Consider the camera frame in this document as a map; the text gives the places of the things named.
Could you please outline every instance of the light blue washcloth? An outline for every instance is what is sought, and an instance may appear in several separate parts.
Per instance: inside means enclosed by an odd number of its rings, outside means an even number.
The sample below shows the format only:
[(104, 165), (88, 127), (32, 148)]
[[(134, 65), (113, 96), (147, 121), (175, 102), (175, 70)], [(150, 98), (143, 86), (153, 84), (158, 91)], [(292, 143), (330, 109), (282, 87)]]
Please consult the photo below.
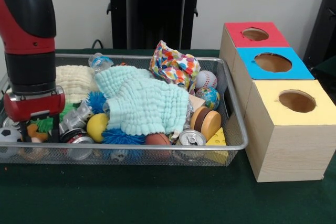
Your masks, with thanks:
[(108, 98), (107, 129), (121, 129), (129, 135), (183, 131), (188, 92), (179, 86), (153, 79), (148, 70), (129, 66), (109, 68), (95, 79)]

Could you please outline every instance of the baseball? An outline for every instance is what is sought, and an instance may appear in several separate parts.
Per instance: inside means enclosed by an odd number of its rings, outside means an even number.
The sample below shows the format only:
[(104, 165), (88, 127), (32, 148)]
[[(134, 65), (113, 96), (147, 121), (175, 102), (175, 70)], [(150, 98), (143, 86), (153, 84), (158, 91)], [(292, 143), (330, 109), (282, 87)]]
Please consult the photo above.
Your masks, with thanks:
[(207, 70), (202, 70), (198, 73), (196, 77), (196, 90), (200, 88), (216, 88), (217, 78), (216, 76)]

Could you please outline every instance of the black cable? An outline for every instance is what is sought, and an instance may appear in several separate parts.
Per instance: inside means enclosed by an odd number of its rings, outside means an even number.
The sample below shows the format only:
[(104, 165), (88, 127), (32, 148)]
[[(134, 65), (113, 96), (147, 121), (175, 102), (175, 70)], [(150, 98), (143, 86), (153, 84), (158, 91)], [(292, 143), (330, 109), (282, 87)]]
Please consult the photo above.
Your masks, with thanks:
[(103, 43), (102, 43), (100, 40), (96, 39), (96, 40), (93, 42), (91, 49), (94, 49), (94, 47), (96, 46), (97, 43), (99, 43), (101, 49), (104, 48)]

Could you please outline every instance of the yellow ball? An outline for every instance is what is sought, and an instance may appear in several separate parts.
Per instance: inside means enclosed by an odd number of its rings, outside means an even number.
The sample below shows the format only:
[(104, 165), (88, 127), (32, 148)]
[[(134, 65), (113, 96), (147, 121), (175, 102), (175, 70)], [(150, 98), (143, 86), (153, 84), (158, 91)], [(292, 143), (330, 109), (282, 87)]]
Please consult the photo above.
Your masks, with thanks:
[(86, 131), (96, 143), (103, 141), (101, 133), (106, 129), (108, 122), (109, 118), (104, 113), (96, 114), (90, 118)]

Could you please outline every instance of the blue lid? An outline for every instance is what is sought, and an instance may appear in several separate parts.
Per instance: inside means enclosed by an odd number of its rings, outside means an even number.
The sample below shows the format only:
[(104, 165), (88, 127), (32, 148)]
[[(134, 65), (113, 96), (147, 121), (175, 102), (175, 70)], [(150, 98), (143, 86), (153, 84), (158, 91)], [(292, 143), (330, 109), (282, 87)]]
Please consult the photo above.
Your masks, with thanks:
[[(314, 80), (306, 65), (291, 47), (237, 48), (238, 53), (252, 79), (255, 80)], [(280, 55), (292, 64), (286, 72), (271, 72), (261, 68), (256, 57), (262, 54)]]

